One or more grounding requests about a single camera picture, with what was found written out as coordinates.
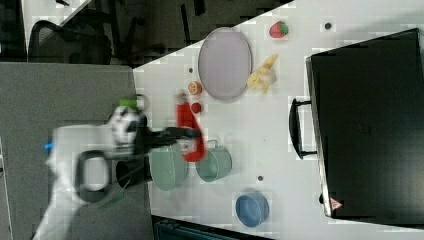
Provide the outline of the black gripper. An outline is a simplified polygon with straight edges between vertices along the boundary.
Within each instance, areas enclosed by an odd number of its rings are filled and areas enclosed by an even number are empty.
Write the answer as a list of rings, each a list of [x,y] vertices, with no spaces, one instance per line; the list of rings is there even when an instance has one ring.
[[[176,139],[181,138],[198,138],[201,131],[187,127],[168,127],[165,129],[168,136]],[[147,126],[147,117],[142,116],[137,122],[136,137],[134,140],[135,155],[147,154],[153,148],[159,148],[166,145],[166,141],[159,132],[153,132]]]

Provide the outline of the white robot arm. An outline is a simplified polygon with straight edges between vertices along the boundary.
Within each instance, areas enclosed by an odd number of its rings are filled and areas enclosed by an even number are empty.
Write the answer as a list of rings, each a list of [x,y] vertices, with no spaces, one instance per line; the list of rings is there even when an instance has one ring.
[[[144,117],[118,108],[104,125],[72,125],[54,130],[46,164],[55,175],[52,197],[32,240],[65,240],[80,208],[118,201],[123,189],[151,179],[148,154],[169,146],[181,158],[178,142],[201,136],[193,127],[152,131]]]

